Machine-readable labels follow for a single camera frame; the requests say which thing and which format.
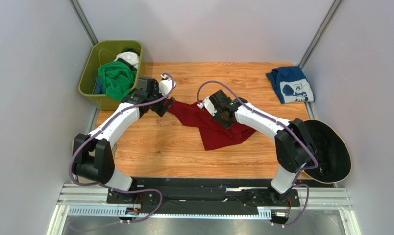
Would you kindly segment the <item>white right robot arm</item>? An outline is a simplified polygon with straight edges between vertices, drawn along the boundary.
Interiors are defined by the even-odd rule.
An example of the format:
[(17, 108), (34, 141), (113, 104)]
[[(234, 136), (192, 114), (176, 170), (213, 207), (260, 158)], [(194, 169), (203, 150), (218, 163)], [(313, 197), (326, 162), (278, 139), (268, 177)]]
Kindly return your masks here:
[(271, 182), (271, 188), (278, 195), (289, 191), (309, 162), (317, 165), (314, 157), (316, 145), (306, 122), (298, 118), (289, 121), (272, 116), (244, 99), (231, 99), (223, 90), (205, 98), (201, 108), (209, 112), (212, 120), (227, 129), (235, 123), (246, 125), (274, 141), (280, 167)]

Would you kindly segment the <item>dark red t-shirt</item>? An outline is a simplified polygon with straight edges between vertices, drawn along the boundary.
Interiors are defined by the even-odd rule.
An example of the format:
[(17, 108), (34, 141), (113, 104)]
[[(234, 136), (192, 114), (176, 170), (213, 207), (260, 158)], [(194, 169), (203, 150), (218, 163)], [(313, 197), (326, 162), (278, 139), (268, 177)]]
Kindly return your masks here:
[(200, 109), (196, 102), (187, 104), (175, 101), (168, 112), (175, 115), (182, 125), (199, 129), (206, 151), (241, 144), (256, 132), (255, 129), (239, 123), (234, 123), (227, 129), (211, 120), (211, 115)]

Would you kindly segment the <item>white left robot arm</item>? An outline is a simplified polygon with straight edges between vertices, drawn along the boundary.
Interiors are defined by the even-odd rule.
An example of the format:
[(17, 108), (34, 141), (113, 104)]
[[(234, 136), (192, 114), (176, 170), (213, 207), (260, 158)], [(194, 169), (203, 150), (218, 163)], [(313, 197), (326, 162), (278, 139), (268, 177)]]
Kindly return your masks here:
[(91, 186), (102, 185), (121, 193), (133, 193), (134, 179), (115, 168), (112, 148), (118, 139), (143, 114), (152, 110), (163, 116), (173, 104), (168, 98), (176, 82), (168, 73), (154, 78), (140, 77), (136, 87), (131, 89), (118, 105), (116, 111), (98, 128), (89, 134), (78, 134), (73, 141), (73, 156), (69, 164), (70, 179), (81, 185), (74, 176), (91, 180)]

